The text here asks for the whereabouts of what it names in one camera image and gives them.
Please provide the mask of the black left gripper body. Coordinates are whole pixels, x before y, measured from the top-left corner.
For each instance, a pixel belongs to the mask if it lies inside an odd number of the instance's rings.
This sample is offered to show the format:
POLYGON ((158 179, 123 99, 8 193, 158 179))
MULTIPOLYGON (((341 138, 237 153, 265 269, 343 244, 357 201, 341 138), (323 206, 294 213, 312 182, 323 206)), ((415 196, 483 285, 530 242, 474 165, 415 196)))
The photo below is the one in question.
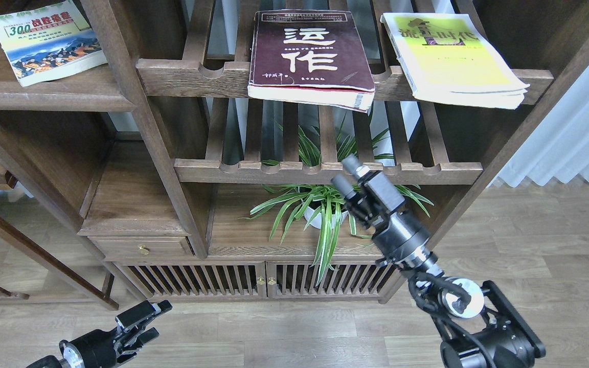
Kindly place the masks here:
POLYGON ((131 360, 131 355, 122 355, 115 349, 121 331, 109 332, 95 329, 72 341, 61 340, 59 349, 70 367, 118 367, 131 360))

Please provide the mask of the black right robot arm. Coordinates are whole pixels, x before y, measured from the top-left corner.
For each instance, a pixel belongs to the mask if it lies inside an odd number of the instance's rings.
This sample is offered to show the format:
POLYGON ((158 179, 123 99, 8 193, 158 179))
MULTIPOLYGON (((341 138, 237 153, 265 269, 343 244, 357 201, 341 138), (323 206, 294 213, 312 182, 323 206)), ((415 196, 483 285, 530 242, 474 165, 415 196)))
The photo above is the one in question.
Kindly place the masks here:
POLYGON ((350 155, 343 175, 332 184, 346 209, 365 228, 383 257, 378 266, 395 265, 407 280, 418 308, 428 313, 442 338, 446 367, 532 367, 546 355, 545 345, 492 281, 481 286, 468 278, 449 277, 427 249, 428 230, 406 209, 405 198, 381 171, 372 171, 350 155))

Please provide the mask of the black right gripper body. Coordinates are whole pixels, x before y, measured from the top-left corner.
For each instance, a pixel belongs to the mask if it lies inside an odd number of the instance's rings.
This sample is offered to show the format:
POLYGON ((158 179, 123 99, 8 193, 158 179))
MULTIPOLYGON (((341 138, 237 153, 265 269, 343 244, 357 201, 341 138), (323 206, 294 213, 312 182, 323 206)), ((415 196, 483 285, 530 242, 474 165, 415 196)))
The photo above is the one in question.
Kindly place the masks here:
POLYGON ((432 266, 432 253, 425 244, 429 233, 408 211, 400 211, 402 197, 352 197, 348 210, 366 226, 373 226, 372 242, 383 254, 376 265, 432 266))

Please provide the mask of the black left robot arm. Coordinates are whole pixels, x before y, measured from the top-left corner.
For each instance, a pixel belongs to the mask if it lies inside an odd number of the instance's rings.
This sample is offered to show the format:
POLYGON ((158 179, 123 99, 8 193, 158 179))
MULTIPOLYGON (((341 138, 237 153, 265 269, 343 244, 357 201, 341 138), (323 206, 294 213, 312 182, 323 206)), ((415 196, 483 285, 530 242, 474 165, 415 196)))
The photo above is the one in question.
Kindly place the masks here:
POLYGON ((116 316, 116 328, 94 329, 74 340, 61 340, 61 356, 47 355, 30 367, 120 367, 131 361, 145 344, 159 336, 148 324, 170 311, 170 301, 143 301, 116 316))

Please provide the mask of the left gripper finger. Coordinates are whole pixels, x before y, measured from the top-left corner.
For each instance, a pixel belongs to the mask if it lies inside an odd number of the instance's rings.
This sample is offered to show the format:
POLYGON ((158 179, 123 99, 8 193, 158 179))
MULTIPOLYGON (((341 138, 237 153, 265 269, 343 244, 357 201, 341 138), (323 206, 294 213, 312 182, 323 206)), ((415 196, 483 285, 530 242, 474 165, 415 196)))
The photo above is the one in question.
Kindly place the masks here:
POLYGON ((135 307, 129 308, 116 316, 118 331, 128 333, 133 328, 145 328, 152 320, 170 311, 170 301, 164 300, 158 303, 143 301, 135 307))
POLYGON ((133 328, 122 335, 118 340, 119 353, 138 353, 145 344, 159 337, 155 328, 145 329, 133 328))

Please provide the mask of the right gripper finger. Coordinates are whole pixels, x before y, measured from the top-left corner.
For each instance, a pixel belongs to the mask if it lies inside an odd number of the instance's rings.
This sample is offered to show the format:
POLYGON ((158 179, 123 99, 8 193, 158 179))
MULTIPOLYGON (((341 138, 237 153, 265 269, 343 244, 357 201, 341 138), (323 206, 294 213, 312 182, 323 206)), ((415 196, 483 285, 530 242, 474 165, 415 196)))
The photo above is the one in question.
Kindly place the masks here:
POLYGON ((354 190, 352 184, 343 175, 331 180, 335 188, 345 198, 345 208, 356 218, 369 218, 370 208, 365 197, 354 190))
POLYGON ((404 196, 381 171, 370 170, 356 156, 344 158, 342 166, 357 180, 365 195, 374 198, 374 202, 392 213, 400 209, 406 202, 404 196))

